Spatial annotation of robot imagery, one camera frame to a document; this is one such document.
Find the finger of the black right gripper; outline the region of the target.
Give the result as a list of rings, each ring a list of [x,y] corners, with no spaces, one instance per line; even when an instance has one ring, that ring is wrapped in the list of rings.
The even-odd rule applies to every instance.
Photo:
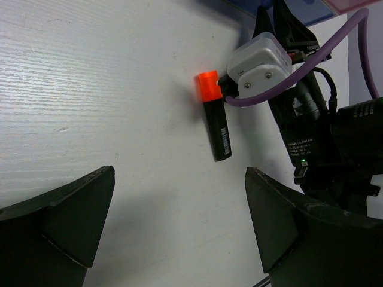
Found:
[[[269,32],[273,35],[274,28],[268,15],[267,9],[260,5],[257,8],[256,25],[253,32],[253,38],[265,32]]]
[[[293,15],[285,1],[273,1],[273,20],[275,36],[286,51],[317,46],[316,36]]]

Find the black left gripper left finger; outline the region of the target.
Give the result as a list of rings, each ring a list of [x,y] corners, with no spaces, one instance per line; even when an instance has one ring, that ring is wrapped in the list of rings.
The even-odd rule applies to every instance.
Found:
[[[103,166],[1,209],[1,286],[82,286],[92,268],[115,186]]]

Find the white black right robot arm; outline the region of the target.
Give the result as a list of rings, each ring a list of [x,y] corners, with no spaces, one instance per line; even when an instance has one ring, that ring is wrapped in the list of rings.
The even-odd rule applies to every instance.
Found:
[[[361,67],[370,100],[338,107],[338,93],[324,69],[312,68],[294,87],[269,100],[294,171],[294,183],[315,199],[365,215],[366,200],[380,188],[382,173],[382,98],[367,53],[368,10],[362,8],[328,41],[335,47],[358,30]]]

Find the pink small drawer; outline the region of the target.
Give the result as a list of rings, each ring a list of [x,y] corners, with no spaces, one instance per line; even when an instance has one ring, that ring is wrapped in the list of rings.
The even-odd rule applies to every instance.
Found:
[[[322,2],[336,14],[346,14],[380,1],[381,0],[322,0]]]

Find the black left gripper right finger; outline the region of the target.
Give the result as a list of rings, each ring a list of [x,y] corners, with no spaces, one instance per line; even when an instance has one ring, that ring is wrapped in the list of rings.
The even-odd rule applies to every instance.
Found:
[[[272,286],[381,286],[382,221],[308,197],[250,167],[245,190]]]

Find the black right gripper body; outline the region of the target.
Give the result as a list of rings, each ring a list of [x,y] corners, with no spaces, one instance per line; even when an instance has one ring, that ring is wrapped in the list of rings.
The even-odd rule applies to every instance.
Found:
[[[331,132],[338,105],[330,74],[315,67],[296,85],[268,101],[294,167],[315,167],[340,160]]]

